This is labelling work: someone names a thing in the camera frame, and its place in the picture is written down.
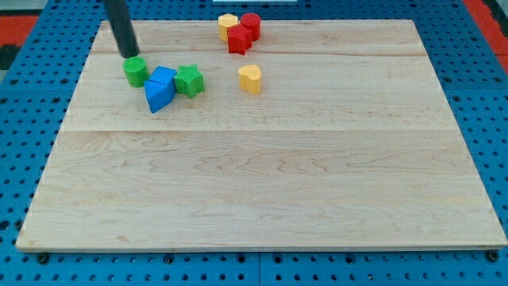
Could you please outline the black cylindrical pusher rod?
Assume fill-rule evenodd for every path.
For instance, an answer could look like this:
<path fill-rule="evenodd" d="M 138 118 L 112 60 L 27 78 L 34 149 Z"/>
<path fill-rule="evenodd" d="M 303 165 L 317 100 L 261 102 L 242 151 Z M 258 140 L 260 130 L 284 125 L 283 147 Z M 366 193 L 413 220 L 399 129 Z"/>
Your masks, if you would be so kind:
<path fill-rule="evenodd" d="M 121 56 L 138 56 L 140 49 L 126 0 L 104 0 L 103 5 Z"/>

